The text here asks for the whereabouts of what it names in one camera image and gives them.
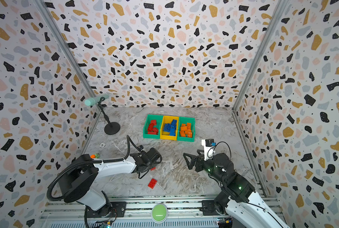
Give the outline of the blue lego brick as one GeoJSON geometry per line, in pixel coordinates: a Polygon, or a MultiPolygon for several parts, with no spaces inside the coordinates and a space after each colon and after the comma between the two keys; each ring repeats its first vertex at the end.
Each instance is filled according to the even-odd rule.
{"type": "Polygon", "coordinates": [[[171,128],[175,128],[177,126],[177,120],[173,119],[171,122],[171,128]]]}
{"type": "Polygon", "coordinates": [[[170,136],[176,136],[176,130],[175,130],[175,128],[171,128],[171,129],[170,129],[169,135],[170,135],[170,136]]]}
{"type": "Polygon", "coordinates": [[[171,131],[171,124],[168,123],[166,124],[166,132],[170,132],[171,131]]]}

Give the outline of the green microphone on stand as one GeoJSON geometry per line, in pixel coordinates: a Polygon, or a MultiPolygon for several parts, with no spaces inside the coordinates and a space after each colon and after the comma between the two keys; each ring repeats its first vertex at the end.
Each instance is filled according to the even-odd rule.
{"type": "Polygon", "coordinates": [[[108,115],[104,111],[102,102],[104,102],[108,98],[109,98],[108,94],[100,95],[98,97],[91,97],[91,98],[85,99],[84,103],[86,106],[94,106],[94,105],[98,106],[98,108],[100,109],[101,113],[104,116],[104,119],[107,122],[107,125],[104,128],[104,132],[107,135],[115,135],[116,133],[120,131],[121,126],[117,122],[111,122],[108,115]]]}

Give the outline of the right green bin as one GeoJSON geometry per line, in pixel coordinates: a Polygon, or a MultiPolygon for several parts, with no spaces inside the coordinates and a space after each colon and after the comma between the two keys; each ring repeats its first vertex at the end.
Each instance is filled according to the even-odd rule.
{"type": "Polygon", "coordinates": [[[195,141],[195,118],[179,117],[179,126],[177,129],[177,140],[184,142],[195,141]]]}

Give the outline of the blue lego brick top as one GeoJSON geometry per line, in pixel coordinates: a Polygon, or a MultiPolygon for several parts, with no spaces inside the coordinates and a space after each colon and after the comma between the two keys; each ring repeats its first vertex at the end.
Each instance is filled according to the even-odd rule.
{"type": "Polygon", "coordinates": [[[171,122],[171,128],[175,128],[177,126],[177,120],[173,119],[171,122]]]}

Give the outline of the yellow middle bin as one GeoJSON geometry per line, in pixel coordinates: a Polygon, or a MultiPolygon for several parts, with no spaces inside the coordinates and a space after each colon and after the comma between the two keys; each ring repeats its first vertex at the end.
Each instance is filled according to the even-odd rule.
{"type": "Polygon", "coordinates": [[[160,130],[160,139],[176,141],[179,130],[179,117],[163,116],[160,130]]]}

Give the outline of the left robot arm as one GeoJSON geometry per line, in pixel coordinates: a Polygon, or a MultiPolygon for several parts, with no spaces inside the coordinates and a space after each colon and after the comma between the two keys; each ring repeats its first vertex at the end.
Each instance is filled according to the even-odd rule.
{"type": "Polygon", "coordinates": [[[47,199],[63,200],[65,203],[78,202],[87,208],[86,215],[93,214],[95,218],[119,217],[120,210],[109,201],[107,195],[92,187],[95,180],[116,174],[132,173],[138,174],[138,178],[141,179],[161,162],[162,156],[154,148],[116,159],[93,159],[84,154],[52,181],[48,186],[47,199]]]}

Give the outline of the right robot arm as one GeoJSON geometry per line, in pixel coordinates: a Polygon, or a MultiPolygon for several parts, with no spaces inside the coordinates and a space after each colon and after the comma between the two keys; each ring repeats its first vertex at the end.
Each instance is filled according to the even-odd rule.
{"type": "Polygon", "coordinates": [[[216,153],[214,139],[201,142],[204,147],[197,155],[184,153],[183,157],[189,170],[197,173],[204,171],[213,179],[221,192],[213,199],[202,202],[204,215],[224,216],[218,223],[221,227],[233,219],[247,228],[286,228],[287,224],[262,199],[255,187],[237,173],[231,161],[231,155],[216,153]]]}

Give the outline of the blue lego brick slim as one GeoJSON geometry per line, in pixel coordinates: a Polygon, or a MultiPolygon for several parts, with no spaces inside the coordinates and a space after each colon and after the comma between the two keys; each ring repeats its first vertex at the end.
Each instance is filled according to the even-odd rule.
{"type": "Polygon", "coordinates": [[[163,127],[163,131],[164,131],[164,132],[168,132],[168,133],[169,133],[169,132],[170,132],[170,129],[171,129],[171,126],[170,126],[169,123],[168,123],[168,124],[165,124],[164,127],[163,127]]]}

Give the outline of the left green bin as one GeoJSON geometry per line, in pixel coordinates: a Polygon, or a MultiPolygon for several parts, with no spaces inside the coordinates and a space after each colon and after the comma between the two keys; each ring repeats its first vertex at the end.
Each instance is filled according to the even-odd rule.
{"type": "Polygon", "coordinates": [[[144,127],[143,137],[146,139],[159,139],[163,116],[147,115],[144,127]]]}

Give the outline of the green bin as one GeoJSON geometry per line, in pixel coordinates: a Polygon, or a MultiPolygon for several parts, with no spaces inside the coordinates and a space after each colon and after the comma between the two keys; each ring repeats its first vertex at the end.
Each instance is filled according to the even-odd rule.
{"type": "Polygon", "coordinates": [[[147,115],[144,127],[143,137],[146,139],[159,139],[163,116],[147,115]]]}
{"type": "Polygon", "coordinates": [[[179,126],[177,129],[177,140],[184,142],[195,141],[195,118],[179,117],[179,126]]]}

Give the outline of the orange lego brick top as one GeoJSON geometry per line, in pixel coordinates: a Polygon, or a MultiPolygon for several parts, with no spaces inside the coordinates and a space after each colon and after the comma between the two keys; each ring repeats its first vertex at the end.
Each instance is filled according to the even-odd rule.
{"type": "Polygon", "coordinates": [[[187,137],[186,136],[186,132],[187,132],[187,126],[186,124],[182,124],[182,126],[180,127],[180,136],[181,137],[187,137]]]}

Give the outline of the lone red lego brick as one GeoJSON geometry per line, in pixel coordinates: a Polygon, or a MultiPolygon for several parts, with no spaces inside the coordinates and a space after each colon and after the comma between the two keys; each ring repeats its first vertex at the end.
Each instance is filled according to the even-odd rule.
{"type": "Polygon", "coordinates": [[[151,179],[149,184],[148,184],[148,187],[151,188],[151,189],[154,189],[156,184],[157,184],[157,180],[156,179],[151,179]]]}

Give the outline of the green push button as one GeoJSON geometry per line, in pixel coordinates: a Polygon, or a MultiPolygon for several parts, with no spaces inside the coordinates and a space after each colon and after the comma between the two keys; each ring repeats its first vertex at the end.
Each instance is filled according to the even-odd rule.
{"type": "Polygon", "coordinates": [[[151,210],[151,218],[157,224],[163,223],[168,217],[168,208],[163,203],[156,204],[151,210]]]}

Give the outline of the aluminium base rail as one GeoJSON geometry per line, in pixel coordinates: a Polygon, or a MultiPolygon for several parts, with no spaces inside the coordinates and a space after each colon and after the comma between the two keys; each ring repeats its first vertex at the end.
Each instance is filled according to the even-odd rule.
{"type": "Polygon", "coordinates": [[[112,198],[105,217],[79,203],[49,202],[39,228],[242,228],[234,216],[219,214],[214,200],[197,197],[112,198]]]}

